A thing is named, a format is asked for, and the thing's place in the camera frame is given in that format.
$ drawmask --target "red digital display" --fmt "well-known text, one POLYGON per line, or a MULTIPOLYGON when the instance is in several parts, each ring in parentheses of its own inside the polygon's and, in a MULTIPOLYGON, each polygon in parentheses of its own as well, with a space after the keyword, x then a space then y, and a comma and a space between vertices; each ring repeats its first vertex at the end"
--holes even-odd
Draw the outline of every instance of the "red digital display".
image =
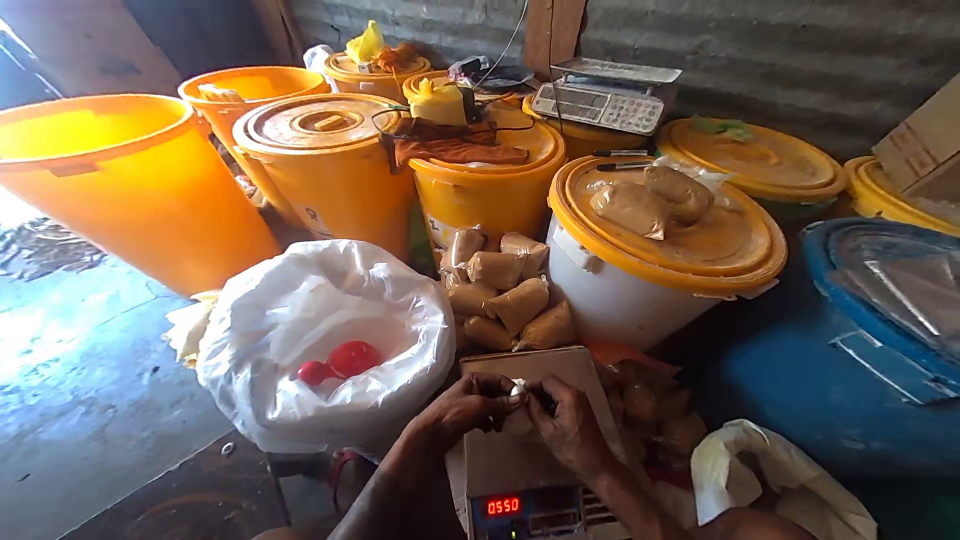
POLYGON ((496 497, 487 501, 488 516, 505 516, 520 511, 520 497, 496 497))

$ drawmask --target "hand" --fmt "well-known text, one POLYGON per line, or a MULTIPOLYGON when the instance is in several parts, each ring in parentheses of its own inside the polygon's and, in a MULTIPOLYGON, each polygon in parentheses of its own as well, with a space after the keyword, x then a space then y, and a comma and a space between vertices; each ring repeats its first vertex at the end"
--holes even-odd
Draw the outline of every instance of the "hand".
POLYGON ((526 401, 511 396, 514 382, 492 373, 468 373, 446 389, 410 423, 408 430, 426 433, 431 447, 446 453, 468 431, 497 430, 526 401))
POLYGON ((527 400, 530 419, 547 448, 581 480, 595 479, 616 461, 593 416, 587 394, 553 375, 541 381, 527 382, 525 386, 531 393, 527 400), (552 417, 535 397, 538 393, 548 394, 557 402, 552 417))

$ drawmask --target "blue barrel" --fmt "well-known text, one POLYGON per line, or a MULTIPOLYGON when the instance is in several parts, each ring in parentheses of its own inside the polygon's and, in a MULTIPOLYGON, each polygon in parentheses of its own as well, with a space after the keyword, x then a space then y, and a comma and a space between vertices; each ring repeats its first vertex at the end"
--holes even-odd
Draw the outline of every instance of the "blue barrel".
POLYGON ((685 366, 712 428, 747 418, 838 478, 960 478, 960 365, 831 278, 843 260, 955 252, 960 238, 865 218, 801 236, 777 286, 654 353, 685 366))

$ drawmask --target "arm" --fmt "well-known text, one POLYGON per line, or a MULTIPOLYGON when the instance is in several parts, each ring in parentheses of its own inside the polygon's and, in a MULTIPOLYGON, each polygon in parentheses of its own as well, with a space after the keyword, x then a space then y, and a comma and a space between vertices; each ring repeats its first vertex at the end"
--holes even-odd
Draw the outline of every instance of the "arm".
POLYGON ((498 430, 523 405, 502 375, 469 374, 414 418, 377 467, 329 540, 384 540, 403 530, 425 467, 468 431, 498 430))
POLYGON ((537 399, 527 400, 530 418, 550 452, 607 505, 632 537, 692 538, 613 455, 586 394, 554 376, 527 383, 526 387, 535 395, 548 394, 557 403, 556 412, 550 416, 537 399))

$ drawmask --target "digital scale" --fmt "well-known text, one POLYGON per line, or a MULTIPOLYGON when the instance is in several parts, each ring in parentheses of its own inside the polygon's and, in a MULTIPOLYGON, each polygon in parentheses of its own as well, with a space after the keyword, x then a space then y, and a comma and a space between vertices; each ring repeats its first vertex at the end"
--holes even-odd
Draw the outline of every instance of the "digital scale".
POLYGON ((657 130, 681 69, 575 58, 551 66, 561 79, 540 86, 534 112, 639 135, 657 130))
MULTIPOLYGON (((464 373, 537 380, 553 373, 583 390, 604 438, 626 462, 607 397, 584 347, 471 356, 464 373)), ((630 533, 561 465, 531 426, 525 433, 474 430, 446 456, 454 506, 469 540, 625 540, 630 533)))

